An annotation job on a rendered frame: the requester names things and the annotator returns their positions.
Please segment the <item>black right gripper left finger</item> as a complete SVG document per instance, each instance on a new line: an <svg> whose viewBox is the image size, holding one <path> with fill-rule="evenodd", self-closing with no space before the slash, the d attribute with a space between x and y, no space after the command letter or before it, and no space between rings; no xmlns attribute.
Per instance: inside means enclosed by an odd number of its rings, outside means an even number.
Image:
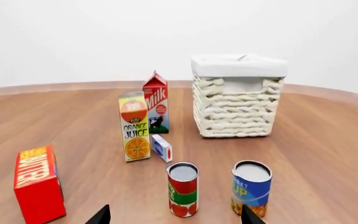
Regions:
<svg viewBox="0 0 358 224"><path fill-rule="evenodd" d="M110 208L105 205L94 214L85 224L110 224Z"/></svg>

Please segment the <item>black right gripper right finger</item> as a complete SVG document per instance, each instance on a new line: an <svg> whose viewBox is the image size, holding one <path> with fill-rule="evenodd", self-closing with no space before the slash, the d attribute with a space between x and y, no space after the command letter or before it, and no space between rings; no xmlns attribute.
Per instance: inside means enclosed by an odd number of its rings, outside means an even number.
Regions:
<svg viewBox="0 0 358 224"><path fill-rule="evenodd" d="M242 206L241 224L266 224L247 205Z"/></svg>

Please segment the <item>orange juice carton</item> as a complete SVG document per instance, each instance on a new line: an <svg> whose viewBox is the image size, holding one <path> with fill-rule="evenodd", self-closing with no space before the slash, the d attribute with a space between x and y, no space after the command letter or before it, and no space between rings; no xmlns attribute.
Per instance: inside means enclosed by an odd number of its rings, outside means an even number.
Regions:
<svg viewBox="0 0 358 224"><path fill-rule="evenodd" d="M148 107L144 92L119 95L119 113L125 161L150 158Z"/></svg>

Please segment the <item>white woven basket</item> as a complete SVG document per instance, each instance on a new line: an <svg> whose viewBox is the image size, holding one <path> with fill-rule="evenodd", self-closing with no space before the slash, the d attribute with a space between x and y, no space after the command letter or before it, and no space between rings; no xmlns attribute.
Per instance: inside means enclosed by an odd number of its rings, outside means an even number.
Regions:
<svg viewBox="0 0 358 224"><path fill-rule="evenodd" d="M288 62L255 54L196 55L193 117L204 138L268 136Z"/></svg>

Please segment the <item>blue soup can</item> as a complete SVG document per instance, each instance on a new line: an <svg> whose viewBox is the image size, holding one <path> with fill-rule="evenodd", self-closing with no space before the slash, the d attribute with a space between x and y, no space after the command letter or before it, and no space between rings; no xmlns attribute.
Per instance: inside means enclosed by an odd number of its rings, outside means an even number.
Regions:
<svg viewBox="0 0 358 224"><path fill-rule="evenodd" d="M272 184L271 169L261 162L244 160L235 164L231 172L232 210L240 215L242 206L247 205L258 217L263 218L267 212Z"/></svg>

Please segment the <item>red butter box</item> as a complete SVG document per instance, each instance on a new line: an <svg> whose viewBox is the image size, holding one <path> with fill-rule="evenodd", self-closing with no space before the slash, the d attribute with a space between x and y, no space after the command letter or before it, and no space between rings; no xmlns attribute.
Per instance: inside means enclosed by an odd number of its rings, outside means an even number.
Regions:
<svg viewBox="0 0 358 224"><path fill-rule="evenodd" d="M14 193L26 224L46 224L66 216L52 145L18 153Z"/></svg>

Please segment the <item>red green tomato can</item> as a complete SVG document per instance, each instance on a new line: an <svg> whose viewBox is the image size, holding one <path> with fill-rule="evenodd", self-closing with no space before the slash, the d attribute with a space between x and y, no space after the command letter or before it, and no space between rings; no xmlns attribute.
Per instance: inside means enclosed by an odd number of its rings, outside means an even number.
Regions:
<svg viewBox="0 0 358 224"><path fill-rule="evenodd" d="M189 162L177 162L167 167L168 206L180 218L196 214L199 205L199 170Z"/></svg>

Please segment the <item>small white blue box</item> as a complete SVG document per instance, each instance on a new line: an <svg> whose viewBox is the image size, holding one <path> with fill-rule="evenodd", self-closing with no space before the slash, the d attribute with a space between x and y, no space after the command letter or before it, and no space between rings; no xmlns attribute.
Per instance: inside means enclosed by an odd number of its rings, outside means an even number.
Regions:
<svg viewBox="0 0 358 224"><path fill-rule="evenodd" d="M159 134L151 135L153 151L168 163L173 160L172 146Z"/></svg>

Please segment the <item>red milk carton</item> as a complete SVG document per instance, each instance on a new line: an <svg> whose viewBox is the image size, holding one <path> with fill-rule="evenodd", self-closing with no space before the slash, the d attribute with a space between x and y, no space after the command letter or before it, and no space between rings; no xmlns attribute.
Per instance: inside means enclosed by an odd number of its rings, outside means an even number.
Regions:
<svg viewBox="0 0 358 224"><path fill-rule="evenodd" d="M168 82L154 70L142 86L142 91L148 109L149 133L168 134Z"/></svg>

